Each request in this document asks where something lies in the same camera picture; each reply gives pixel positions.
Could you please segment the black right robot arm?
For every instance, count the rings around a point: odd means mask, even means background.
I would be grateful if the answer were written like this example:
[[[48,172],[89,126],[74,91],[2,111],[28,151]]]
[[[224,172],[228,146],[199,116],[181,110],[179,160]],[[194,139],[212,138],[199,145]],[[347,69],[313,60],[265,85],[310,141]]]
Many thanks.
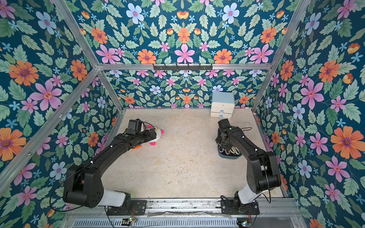
[[[247,161],[246,186],[235,193],[237,206],[248,205],[265,192],[281,186],[279,165],[273,152],[267,152],[252,142],[238,127],[219,127],[216,143],[220,154],[236,149]]]

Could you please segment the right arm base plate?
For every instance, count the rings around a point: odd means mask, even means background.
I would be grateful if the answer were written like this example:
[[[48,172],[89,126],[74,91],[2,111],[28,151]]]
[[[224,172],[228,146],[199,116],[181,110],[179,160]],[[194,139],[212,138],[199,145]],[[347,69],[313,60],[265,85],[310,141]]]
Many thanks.
[[[228,215],[259,215],[258,202],[252,202],[249,204],[242,204],[238,199],[228,199],[221,196],[220,200],[222,214]]]

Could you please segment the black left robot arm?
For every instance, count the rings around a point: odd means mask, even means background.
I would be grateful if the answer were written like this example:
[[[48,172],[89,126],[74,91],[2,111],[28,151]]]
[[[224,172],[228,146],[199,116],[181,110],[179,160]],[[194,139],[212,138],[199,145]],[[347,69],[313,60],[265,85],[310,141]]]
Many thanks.
[[[73,165],[67,170],[63,201],[88,208],[96,206],[129,207],[131,195],[127,192],[107,190],[102,176],[120,156],[129,150],[156,139],[154,128],[136,135],[118,134],[102,152],[94,158]]]

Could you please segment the cream yellow scissors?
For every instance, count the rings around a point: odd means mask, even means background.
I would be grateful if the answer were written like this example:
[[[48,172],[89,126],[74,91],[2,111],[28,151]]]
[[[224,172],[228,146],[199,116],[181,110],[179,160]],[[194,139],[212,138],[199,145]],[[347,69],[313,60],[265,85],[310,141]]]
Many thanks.
[[[226,150],[224,149],[222,146],[218,147],[219,152],[222,155],[227,155],[227,156],[241,156],[241,152],[236,148],[236,147],[232,147],[230,150]]]

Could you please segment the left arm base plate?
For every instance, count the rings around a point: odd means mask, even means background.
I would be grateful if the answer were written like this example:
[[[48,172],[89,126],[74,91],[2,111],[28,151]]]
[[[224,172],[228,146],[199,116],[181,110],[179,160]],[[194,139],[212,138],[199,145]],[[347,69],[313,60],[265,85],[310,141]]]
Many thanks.
[[[108,207],[108,216],[141,216],[145,214],[146,200],[127,200],[121,207]]]

